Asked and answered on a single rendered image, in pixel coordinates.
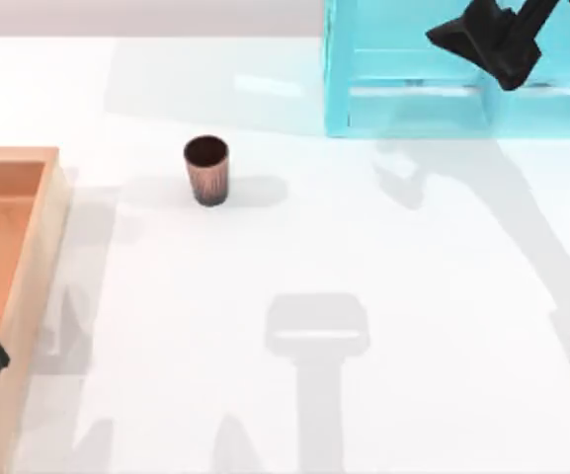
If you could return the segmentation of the brown cup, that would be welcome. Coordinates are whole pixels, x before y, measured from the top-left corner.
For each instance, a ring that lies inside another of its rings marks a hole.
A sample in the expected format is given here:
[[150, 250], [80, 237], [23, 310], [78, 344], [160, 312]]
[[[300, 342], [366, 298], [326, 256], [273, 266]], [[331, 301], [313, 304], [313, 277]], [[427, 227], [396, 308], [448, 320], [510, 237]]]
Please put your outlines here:
[[229, 190], [229, 148], [215, 135], [192, 138], [184, 147], [184, 159], [193, 196], [203, 206], [223, 204]]

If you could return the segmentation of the shallow salmon-coloured box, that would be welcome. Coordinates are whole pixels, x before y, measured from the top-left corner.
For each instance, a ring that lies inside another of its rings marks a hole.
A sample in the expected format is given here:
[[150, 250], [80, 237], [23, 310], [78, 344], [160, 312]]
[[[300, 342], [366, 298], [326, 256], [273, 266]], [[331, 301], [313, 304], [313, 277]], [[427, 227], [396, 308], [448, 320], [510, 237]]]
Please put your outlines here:
[[29, 366], [71, 191], [55, 147], [0, 147], [0, 474], [19, 437]]

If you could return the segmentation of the light blue rack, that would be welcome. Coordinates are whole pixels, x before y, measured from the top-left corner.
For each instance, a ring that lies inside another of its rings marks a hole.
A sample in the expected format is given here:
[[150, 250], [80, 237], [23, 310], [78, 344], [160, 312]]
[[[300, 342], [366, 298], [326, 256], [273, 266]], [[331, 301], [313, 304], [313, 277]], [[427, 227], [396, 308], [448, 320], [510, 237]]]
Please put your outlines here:
[[432, 44], [471, 0], [323, 0], [324, 125], [333, 137], [570, 138], [570, 0], [538, 32], [517, 90]]

